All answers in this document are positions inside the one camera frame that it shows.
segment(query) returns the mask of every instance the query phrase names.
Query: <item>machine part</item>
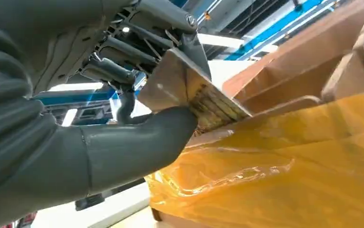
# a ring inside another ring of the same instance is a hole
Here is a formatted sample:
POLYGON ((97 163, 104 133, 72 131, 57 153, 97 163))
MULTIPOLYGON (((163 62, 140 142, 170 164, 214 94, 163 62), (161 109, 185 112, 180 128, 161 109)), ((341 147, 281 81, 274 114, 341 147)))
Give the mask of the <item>machine part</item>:
POLYGON ((144 41, 147 44, 147 46, 151 49, 151 51, 153 51, 153 53, 157 56, 157 58, 161 60, 162 57, 160 53, 158 53, 158 51, 155 50, 155 48, 150 44, 150 42, 147 39, 144 39, 144 41))
POLYGON ((161 18, 183 33, 192 34, 197 30, 196 20, 191 19, 193 16, 170 1, 142 0, 135 9, 161 18))
POLYGON ((179 47, 181 45, 181 43, 178 41, 178 39, 175 36, 173 36, 168 30, 165 30, 165 34, 167 34, 168 38, 170 40, 172 40, 172 42, 174 42, 174 44, 176 44, 176 46, 179 47))
POLYGON ((0 7, 0 227, 170 164, 197 126, 185 107, 126 126, 62 127, 51 115, 42 115, 42 103, 26 97, 32 94, 30 75, 46 62, 42 49, 48 46, 47 38, 100 21, 107 10, 113 13, 107 3, 116 11, 118 3, 127 1, 20 2, 0 0, 0 6, 5 4, 0 7))
POLYGON ((211 81, 209 63, 207 62, 203 46, 197 38, 197 33, 182 34, 181 46, 179 49, 200 67, 206 73, 206 77, 211 81))
POLYGON ((135 81, 135 77, 131 71, 126 70, 107 58, 99 60, 95 57, 91 57, 80 74, 97 81, 117 81, 119 83, 131 85, 135 81))
POLYGON ((157 64, 157 60, 153 56, 150 56, 140 51, 139 49, 136 49, 133 46, 111 36, 108 36, 106 40, 102 43, 101 50, 99 51, 99 56, 101 58, 117 59, 116 50, 130 57, 130 60, 135 64, 157 64))
POLYGON ((105 198, 102 194, 96 194, 89 197, 85 197, 84 199, 79 199, 75 202, 76 211, 81 211, 87 209, 89 207, 95 206, 105 201, 105 198))
POLYGON ((16 58, 28 56, 21 61, 33 85, 30 93, 46 91, 80 68, 113 15, 130 2, 0 0, 0 48, 16 58))
POLYGON ((176 48, 163 56, 138 99, 154 113, 172 106, 189 106, 199 122, 195 135, 251 116, 218 90, 206 73, 176 48))
POLYGON ((172 41, 157 36, 156 34, 147 31, 144 28, 141 28, 137 25, 128 22, 124 22, 123 25, 129 27, 133 32, 138 34, 141 38, 145 38, 163 49, 170 49, 174 47, 172 41))
POLYGON ((196 18, 193 15, 187 15, 186 20, 188 21, 190 26, 195 26, 196 18))

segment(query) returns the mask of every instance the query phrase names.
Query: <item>yellow plastic film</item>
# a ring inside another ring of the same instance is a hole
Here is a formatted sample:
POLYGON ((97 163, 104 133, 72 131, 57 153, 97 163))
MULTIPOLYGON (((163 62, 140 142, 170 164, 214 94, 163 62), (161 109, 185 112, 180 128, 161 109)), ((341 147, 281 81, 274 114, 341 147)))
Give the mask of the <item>yellow plastic film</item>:
POLYGON ((364 228, 364 94, 196 137, 150 206, 215 228, 364 228))

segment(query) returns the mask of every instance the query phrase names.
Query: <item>blue steel beam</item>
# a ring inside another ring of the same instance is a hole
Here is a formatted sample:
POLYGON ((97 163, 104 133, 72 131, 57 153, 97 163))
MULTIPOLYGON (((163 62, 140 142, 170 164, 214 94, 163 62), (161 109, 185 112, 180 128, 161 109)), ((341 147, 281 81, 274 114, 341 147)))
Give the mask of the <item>blue steel beam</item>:
POLYGON ((253 38, 250 42, 225 58, 225 60, 244 60, 260 52, 266 45, 276 42, 279 38, 284 37, 295 26, 305 22, 307 18, 322 10, 335 0, 307 0, 302 4, 302 10, 293 9, 290 13, 277 21, 271 27, 253 38))

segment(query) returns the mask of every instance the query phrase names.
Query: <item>white wall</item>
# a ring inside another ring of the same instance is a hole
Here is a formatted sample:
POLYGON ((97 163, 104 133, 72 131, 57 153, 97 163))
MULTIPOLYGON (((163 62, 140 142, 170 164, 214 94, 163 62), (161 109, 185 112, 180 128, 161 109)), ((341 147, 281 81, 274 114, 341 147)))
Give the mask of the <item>white wall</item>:
POLYGON ((209 61, 211 80, 218 89, 221 89, 222 84, 225 81, 243 71, 254 62, 255 61, 211 60, 209 61))

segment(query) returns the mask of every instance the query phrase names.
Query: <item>fluorescent light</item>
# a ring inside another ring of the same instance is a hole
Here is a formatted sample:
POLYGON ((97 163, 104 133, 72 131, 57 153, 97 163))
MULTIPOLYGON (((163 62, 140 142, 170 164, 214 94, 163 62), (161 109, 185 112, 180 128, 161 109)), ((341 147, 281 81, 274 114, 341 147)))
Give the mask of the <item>fluorescent light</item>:
POLYGON ((52 87, 49 91, 72 91, 72 90, 89 90, 100 89, 104 84, 100 82, 93 83, 75 83, 75 84, 61 84, 52 87))
POLYGON ((76 108, 69 109, 68 112, 66 113, 65 119, 63 120, 62 126, 69 127, 71 125, 71 123, 73 122, 74 117, 76 116, 76 113, 77 113, 76 108))
POLYGON ((229 37, 220 37, 202 33, 197 34, 197 37, 199 38, 199 41, 202 44, 225 46, 230 48, 239 48, 241 45, 244 44, 244 40, 242 39, 235 39, 229 37))
POLYGON ((277 51, 277 49, 278 49, 277 45, 266 45, 262 48, 262 51, 270 53, 277 51))
POLYGON ((122 32, 128 33, 128 32, 130 32, 130 28, 129 27, 123 27, 122 32))

